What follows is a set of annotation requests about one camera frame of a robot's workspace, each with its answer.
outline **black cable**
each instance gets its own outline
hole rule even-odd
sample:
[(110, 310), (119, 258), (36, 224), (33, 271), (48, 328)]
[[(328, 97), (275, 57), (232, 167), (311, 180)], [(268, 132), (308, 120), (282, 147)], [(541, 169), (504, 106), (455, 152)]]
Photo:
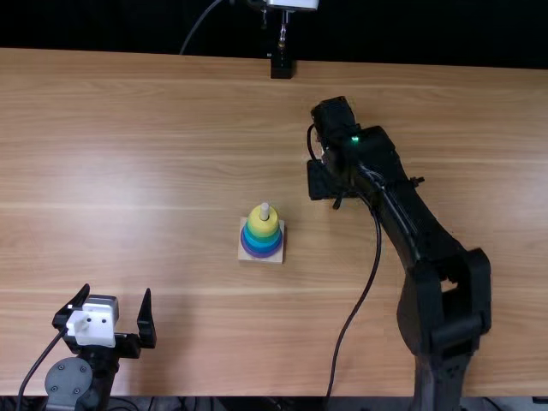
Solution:
[[(307, 131), (307, 148), (308, 153), (310, 154), (310, 158), (313, 160), (315, 164), (318, 164), (318, 160), (316, 159), (316, 155), (314, 154), (314, 150), (312, 149), (312, 130), (314, 128), (314, 125), (312, 124)], [(324, 170), (325, 173), (330, 178), (334, 178), (334, 176), (327, 171), (323, 166), (319, 165), (319, 167)], [(373, 285), (373, 281), (375, 280), (375, 276), (377, 275), (377, 269), (378, 269), (378, 263), (380, 262), (380, 254), (382, 249), (382, 231), (380, 229), (380, 221), (378, 220), (377, 213), (373, 210), (371, 207), (371, 203), (367, 200), (366, 196), (360, 191), (355, 188), (348, 187), (346, 184), (342, 184), (343, 186), (346, 186), (347, 189), (351, 189), (356, 192), (358, 197), (366, 204), (367, 208), (369, 208), (369, 212), (371, 213), (371, 216), (373, 218), (373, 222), (375, 223), (375, 233), (377, 236), (376, 241), (376, 250), (375, 250), (375, 260), (373, 261), (373, 266), (371, 269), (371, 274), (369, 275), (369, 279), (367, 280), (366, 287), (364, 288), (363, 292), (361, 293), (360, 299), (356, 302), (354, 305), (354, 308), (352, 309), (352, 312), (347, 317), (344, 325), (342, 326), (341, 332), (339, 333), (339, 337), (337, 339), (337, 343), (335, 344), (335, 350), (333, 352), (333, 359), (331, 361), (331, 375), (329, 380), (329, 385), (327, 387), (327, 393), (325, 394), (325, 404), (329, 401), (331, 397), (331, 391), (333, 390), (333, 384), (335, 382), (335, 370), (337, 369), (337, 357), (339, 355), (339, 349), (341, 348), (341, 344), (343, 342), (344, 335), (346, 334), (347, 329), (350, 327), (350, 324), (352, 323), (352, 320), (354, 319), (355, 315), (360, 311), (361, 304), (363, 304), (363, 301), (366, 299), (367, 294), (369, 294), (369, 290), (371, 289)]]
[(188, 32), (187, 34), (187, 38), (185, 39), (184, 43), (182, 44), (182, 47), (181, 47), (181, 50), (179, 51), (179, 55), (182, 56), (183, 54), (185, 54), (185, 50), (187, 49), (187, 46), (188, 46), (188, 43), (190, 42), (190, 39), (192, 38), (192, 36), (194, 35), (194, 32), (198, 29), (198, 27), (200, 26), (201, 22), (207, 17), (207, 15), (209, 15), (210, 11), (212, 11), (213, 9), (215, 9), (223, 0), (215, 0), (213, 3), (211, 3), (209, 5), (209, 7), (207, 9), (204, 10), (204, 12), (202, 13), (202, 15), (199, 17), (199, 19), (194, 23), (194, 25), (192, 26), (192, 28), (190, 29), (190, 31)]
[(153, 396), (153, 397), (151, 398), (151, 403), (150, 403), (150, 404), (148, 404), (148, 409), (147, 409), (147, 411), (151, 411), (151, 409), (152, 409), (152, 405), (153, 405), (153, 403), (154, 403), (154, 400), (155, 400), (155, 399), (156, 399), (156, 397), (155, 397), (155, 396)]
[(61, 338), (66, 334), (67, 328), (63, 327), (57, 335), (51, 340), (50, 344), (45, 348), (44, 352), (38, 357), (36, 362), (31, 366), (31, 369), (28, 371), (27, 376), (23, 379), (21, 387), (19, 389), (19, 394), (17, 395), (17, 405), (15, 406), (15, 411), (21, 411), (21, 402), (23, 401), (23, 394), (25, 393), (25, 388), (27, 387), (28, 381), (31, 379), (33, 374), (36, 372), (44, 358), (50, 353), (50, 351), (55, 347), (55, 344), (59, 342)]
[(179, 402), (181, 403), (181, 410), (187, 411), (188, 410), (187, 404), (186, 404), (187, 398), (185, 396), (178, 396), (177, 400), (179, 400)]
[(119, 396), (112, 396), (112, 397), (110, 398), (110, 400), (111, 400), (111, 401), (112, 401), (112, 400), (116, 400), (116, 401), (125, 402), (125, 403), (127, 403), (127, 404), (133, 406), (133, 407), (135, 408), (135, 411), (139, 411), (139, 407), (137, 407), (137, 405), (135, 405), (134, 402), (131, 402), (131, 401), (129, 401), (129, 400), (126, 400), (125, 398), (121, 398), (121, 397), (119, 397)]
[(486, 400), (487, 402), (489, 402), (497, 411), (503, 411), (502, 408), (500, 408), (499, 405), (497, 405), (496, 402), (494, 402), (491, 398), (489, 398), (488, 396), (484, 396), (482, 397), (484, 400)]

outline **black background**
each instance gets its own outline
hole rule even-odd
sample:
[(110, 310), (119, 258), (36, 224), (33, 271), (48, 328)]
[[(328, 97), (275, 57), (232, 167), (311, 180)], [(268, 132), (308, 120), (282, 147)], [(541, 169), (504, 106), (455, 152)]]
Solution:
[[(3, 2), (0, 46), (176, 54), (212, 0)], [(265, 57), (279, 14), (262, 31), (243, 0), (221, 3), (188, 54)], [(320, 0), (294, 14), (297, 59), (548, 68), (548, 2)]]

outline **stacking ring toy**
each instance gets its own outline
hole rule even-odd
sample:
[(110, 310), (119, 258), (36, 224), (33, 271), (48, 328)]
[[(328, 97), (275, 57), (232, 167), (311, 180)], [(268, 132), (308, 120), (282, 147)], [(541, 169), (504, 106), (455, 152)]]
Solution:
[(240, 242), (246, 253), (258, 259), (277, 253), (283, 246), (283, 233), (274, 207), (263, 203), (252, 209), (241, 229)]

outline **wood grain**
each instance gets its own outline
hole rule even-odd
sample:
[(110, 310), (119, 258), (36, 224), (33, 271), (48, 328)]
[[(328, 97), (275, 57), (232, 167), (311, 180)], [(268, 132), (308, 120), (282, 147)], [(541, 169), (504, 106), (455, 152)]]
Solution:
[[(372, 222), (307, 197), (310, 109), (346, 95), (382, 125), (420, 195), (491, 259), (493, 327), (466, 395), (548, 387), (548, 73), (79, 51), (0, 51), (0, 394), (16, 393), (83, 283), (118, 295), (135, 331), (152, 289), (158, 347), (124, 360), (115, 394), (323, 395), (337, 333), (373, 258)], [(240, 217), (271, 202), (283, 265), (237, 260)], [(335, 395), (406, 396), (403, 273), (384, 243), (348, 332)], [(59, 344), (28, 386), (44, 394)]]

